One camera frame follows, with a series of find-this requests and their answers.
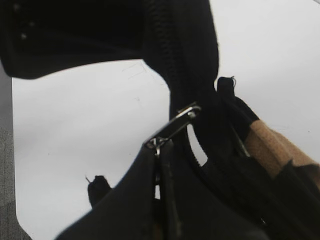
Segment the tan fabric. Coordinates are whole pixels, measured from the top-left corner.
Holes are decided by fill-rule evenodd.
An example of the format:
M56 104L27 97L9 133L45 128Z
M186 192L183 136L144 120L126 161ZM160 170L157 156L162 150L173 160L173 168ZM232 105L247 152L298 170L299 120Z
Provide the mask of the tan fabric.
M320 189L319 163L312 160L283 135L268 128L261 120L254 121L250 128L251 131L244 143L245 147L272 178L276 177L292 160L295 167L308 166L305 170Z

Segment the metal zipper slider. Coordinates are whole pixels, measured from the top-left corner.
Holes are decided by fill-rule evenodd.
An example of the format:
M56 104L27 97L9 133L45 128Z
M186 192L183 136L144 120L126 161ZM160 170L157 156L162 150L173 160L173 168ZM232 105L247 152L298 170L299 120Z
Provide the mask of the metal zipper slider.
M143 144L149 149L159 149L163 144L169 141L173 136L179 133L195 119L201 111L201 107L195 102L178 112L171 121L148 138Z

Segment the gray surface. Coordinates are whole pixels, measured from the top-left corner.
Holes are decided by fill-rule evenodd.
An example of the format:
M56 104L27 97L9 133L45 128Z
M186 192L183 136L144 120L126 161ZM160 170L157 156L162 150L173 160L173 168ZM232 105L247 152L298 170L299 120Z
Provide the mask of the gray surface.
M11 83L0 62L0 240L31 240L16 214Z

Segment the zipper teeth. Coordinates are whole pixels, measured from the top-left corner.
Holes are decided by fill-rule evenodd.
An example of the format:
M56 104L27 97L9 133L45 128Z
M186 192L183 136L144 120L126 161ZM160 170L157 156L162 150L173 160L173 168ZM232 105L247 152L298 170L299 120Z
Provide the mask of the zipper teeth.
M187 81L186 71L183 71L182 46L173 24L168 0L146 0L146 10L149 12L154 32L157 36L164 64L170 78L170 84L178 85L179 80Z

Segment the white surface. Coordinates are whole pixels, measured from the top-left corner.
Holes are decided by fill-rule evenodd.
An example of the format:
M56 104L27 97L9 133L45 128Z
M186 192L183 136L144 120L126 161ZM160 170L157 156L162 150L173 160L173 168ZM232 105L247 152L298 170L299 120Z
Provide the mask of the white surface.
M235 76L238 97L320 160L320 5L211 2L219 75ZM90 209L85 175L115 186L168 109L167 86L141 60L14 79L17 216L32 239L53 239Z

